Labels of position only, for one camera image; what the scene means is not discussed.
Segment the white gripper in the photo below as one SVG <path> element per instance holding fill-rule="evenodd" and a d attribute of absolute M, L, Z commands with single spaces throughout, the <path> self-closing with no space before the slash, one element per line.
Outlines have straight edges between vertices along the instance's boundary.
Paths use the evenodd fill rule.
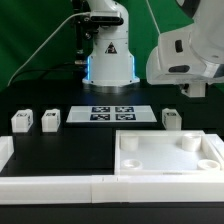
<path fill-rule="evenodd" d="M 213 63 L 198 56 L 191 47 L 190 30 L 177 29 L 159 35 L 146 65 L 151 85 L 179 85 L 190 98 L 206 95 L 206 85 L 224 83 L 224 63 Z"/>

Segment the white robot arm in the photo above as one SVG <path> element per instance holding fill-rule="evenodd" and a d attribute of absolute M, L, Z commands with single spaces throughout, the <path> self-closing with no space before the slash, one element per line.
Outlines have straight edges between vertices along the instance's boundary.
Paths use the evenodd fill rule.
<path fill-rule="evenodd" d="M 128 12 L 114 0 L 87 0 L 94 26 L 93 51 L 83 83 L 105 92 L 135 85 L 128 48 Z M 175 0 L 193 23 L 161 33 L 146 64 L 151 85 L 173 84 L 188 97 L 203 97 L 208 84 L 224 83 L 224 0 Z"/>

